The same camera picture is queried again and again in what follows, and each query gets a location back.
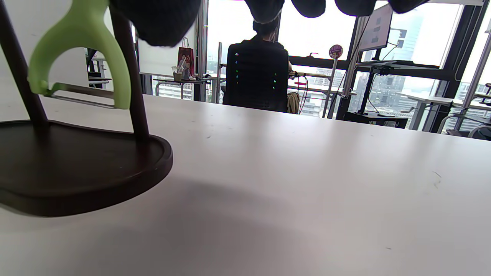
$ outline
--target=dark brown tray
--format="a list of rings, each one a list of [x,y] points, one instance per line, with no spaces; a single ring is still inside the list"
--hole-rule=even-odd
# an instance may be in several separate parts
[[[172,148],[150,136],[49,121],[0,123],[0,203],[47,217],[99,210],[161,182],[172,168]]]

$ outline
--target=green peeler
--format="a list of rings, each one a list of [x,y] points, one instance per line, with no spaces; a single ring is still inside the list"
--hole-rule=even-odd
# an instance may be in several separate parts
[[[121,48],[104,24],[109,0],[73,0],[68,13],[41,38],[29,64],[27,80],[33,93],[75,102],[92,103],[55,96],[59,90],[113,98],[117,109],[130,108],[131,81]],[[104,55],[113,75],[114,92],[103,89],[55,83],[49,89],[48,75],[54,61],[64,52],[77,47],[96,49]]]

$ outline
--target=dark hair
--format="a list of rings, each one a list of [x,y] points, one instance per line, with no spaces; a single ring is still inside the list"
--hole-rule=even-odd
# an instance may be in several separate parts
[[[252,29],[256,31],[257,34],[264,36],[271,34],[278,28],[279,17],[276,17],[273,21],[265,24],[254,21],[252,23]]]

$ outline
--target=sky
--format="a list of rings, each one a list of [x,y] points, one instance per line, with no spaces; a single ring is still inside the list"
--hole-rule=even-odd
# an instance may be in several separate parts
[[[377,7],[384,4],[386,2],[379,1]],[[423,16],[413,54],[415,63],[442,65],[461,11],[461,5],[441,3],[427,3],[411,11]],[[408,16],[408,14],[394,14],[393,20],[404,20],[404,17]],[[487,38],[484,31],[490,19],[491,11],[488,10],[474,49],[468,49],[472,51],[472,54],[462,79],[463,82],[470,82],[472,79]],[[208,56],[217,56],[219,41],[223,43],[223,51],[226,52],[230,44],[252,38],[255,35],[252,30],[252,21],[253,18],[244,1],[210,0]],[[307,56],[310,53],[318,53],[314,56],[319,58],[329,58],[329,48],[334,44],[339,44],[345,49],[341,59],[346,59],[354,23],[355,17],[339,11],[334,0],[327,0],[325,14],[315,19],[303,17],[290,1],[286,1],[282,11],[279,42],[285,46],[290,55]],[[405,88],[427,87],[431,89],[433,82],[434,80],[430,79],[407,78]],[[486,82],[491,82],[491,66],[485,68],[480,81],[480,83]]]

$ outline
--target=black office chair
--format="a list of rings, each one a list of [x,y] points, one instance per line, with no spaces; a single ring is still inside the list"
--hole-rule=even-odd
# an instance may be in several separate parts
[[[262,39],[228,48],[223,104],[287,112],[288,52]]]

